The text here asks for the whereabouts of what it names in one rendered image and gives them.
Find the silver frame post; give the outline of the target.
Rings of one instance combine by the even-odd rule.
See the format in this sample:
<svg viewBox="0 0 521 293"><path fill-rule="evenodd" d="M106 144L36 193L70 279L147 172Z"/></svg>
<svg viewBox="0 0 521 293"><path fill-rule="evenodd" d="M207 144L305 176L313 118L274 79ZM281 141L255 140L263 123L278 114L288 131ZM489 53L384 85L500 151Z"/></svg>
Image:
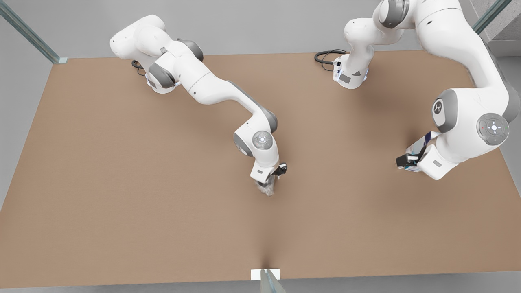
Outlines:
<svg viewBox="0 0 521 293"><path fill-rule="evenodd" d="M14 27L30 44L43 54L52 64L65 64L68 59L60 57L52 50L20 17L9 7L6 2L0 0L0 16Z"/></svg>
<svg viewBox="0 0 521 293"><path fill-rule="evenodd" d="M251 269L251 280L260 280L260 293L287 293L280 283L280 269Z"/></svg>
<svg viewBox="0 0 521 293"><path fill-rule="evenodd" d="M511 1L512 0L495 0L472 26L477 35L480 35Z"/></svg>

